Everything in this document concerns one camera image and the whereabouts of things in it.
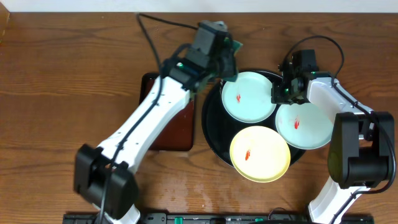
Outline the green yellow sponge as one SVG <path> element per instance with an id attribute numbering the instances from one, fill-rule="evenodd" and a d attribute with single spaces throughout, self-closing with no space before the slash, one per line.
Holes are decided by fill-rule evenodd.
<path id="1" fill-rule="evenodd" d="M 238 79 L 239 69 L 238 69 L 238 66 L 236 64 L 236 54 L 240 50 L 240 48 L 242 46 L 243 46 L 243 44 L 238 42 L 237 40 L 233 41 L 234 72 L 233 72 L 233 75 L 231 77 L 223 78 L 223 80 L 226 81 L 226 82 L 235 82 Z"/>

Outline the pale green plate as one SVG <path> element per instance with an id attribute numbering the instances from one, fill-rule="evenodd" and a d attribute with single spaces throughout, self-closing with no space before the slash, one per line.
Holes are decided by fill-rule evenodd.
<path id="1" fill-rule="evenodd" d="M 331 139 L 333 124 L 316 105 L 280 105 L 275 116 L 277 132 L 293 147 L 312 150 Z"/>
<path id="2" fill-rule="evenodd" d="M 241 72 L 235 82 L 225 82 L 221 101 L 234 119 L 244 123 L 258 123 L 275 110 L 271 102 L 271 81 L 256 72 Z"/>

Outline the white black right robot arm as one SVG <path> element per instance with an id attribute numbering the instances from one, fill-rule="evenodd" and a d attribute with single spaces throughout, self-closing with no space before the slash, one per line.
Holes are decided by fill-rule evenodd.
<path id="1" fill-rule="evenodd" d="M 271 101 L 280 105 L 311 103 L 333 123 L 328 153 L 329 178 L 308 204 L 313 223 L 340 223 L 362 195 L 387 191 L 396 177 L 394 118 L 351 96 L 328 72 L 285 71 L 273 83 Z"/>

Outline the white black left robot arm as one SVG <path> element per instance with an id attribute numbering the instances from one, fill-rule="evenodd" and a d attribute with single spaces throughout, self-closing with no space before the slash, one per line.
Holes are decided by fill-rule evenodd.
<path id="1" fill-rule="evenodd" d="M 235 55 L 242 44 L 230 35 L 196 37 L 164 60 L 143 102 L 97 147 L 75 157 L 73 189 L 99 208 L 94 223 L 137 223 L 139 189 L 134 174 L 158 135 L 190 98 L 214 78 L 236 80 Z"/>

